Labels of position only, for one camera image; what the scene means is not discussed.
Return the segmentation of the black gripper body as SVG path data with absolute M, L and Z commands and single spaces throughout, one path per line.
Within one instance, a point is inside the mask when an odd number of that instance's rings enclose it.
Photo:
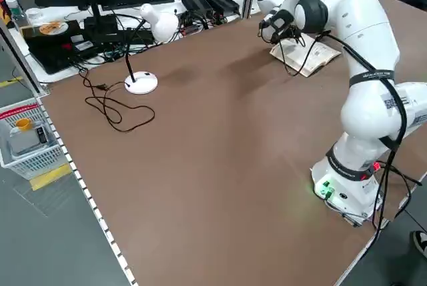
M 266 22 L 269 31 L 279 33 L 294 22 L 294 15 L 286 9 L 272 9 L 268 13 Z

